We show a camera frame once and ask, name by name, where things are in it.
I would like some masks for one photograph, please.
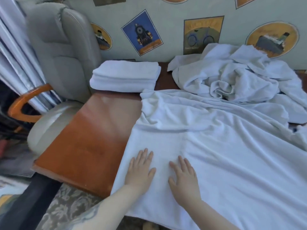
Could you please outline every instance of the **wooden armrest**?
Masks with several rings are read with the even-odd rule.
[[[8,116],[24,122],[36,123],[42,117],[41,115],[25,115],[21,112],[21,109],[23,105],[26,104],[30,99],[34,98],[42,92],[50,91],[52,89],[53,88],[50,84],[45,84],[21,95],[10,106],[7,112]]]

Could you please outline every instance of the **towel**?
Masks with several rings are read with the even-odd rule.
[[[108,60],[93,70],[90,86],[97,90],[142,92],[154,90],[161,72],[157,62]]]
[[[168,70],[190,93],[241,103],[277,103],[288,111],[289,122],[306,123],[307,94],[297,74],[286,62],[270,59],[252,45],[212,43],[201,55],[176,56]],[[276,97],[280,94],[288,98]]]
[[[279,113],[271,118],[258,111],[279,105],[235,103],[183,90],[145,90],[141,98],[142,113],[111,193],[124,185],[130,159],[145,147],[154,151],[151,167],[157,172],[126,215],[174,230],[199,229],[167,182],[175,178],[168,162],[181,155],[197,173],[202,200],[239,229],[307,229],[307,128],[293,133],[274,119]]]

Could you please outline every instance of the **curtain fold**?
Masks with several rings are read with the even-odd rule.
[[[0,2],[0,80],[19,95],[46,84],[26,33],[25,17],[15,0]],[[43,114],[60,102],[51,91],[31,99],[29,104]]]

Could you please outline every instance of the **stack of folded towels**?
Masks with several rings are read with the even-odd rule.
[[[107,60],[93,70],[90,86],[93,89],[117,92],[154,90],[160,72],[158,62]]]

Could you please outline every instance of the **wallpaper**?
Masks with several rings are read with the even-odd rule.
[[[253,45],[307,69],[307,0],[126,0],[95,6],[64,0],[92,23],[105,59],[170,61],[209,43]],[[29,2],[20,2],[25,11]]]

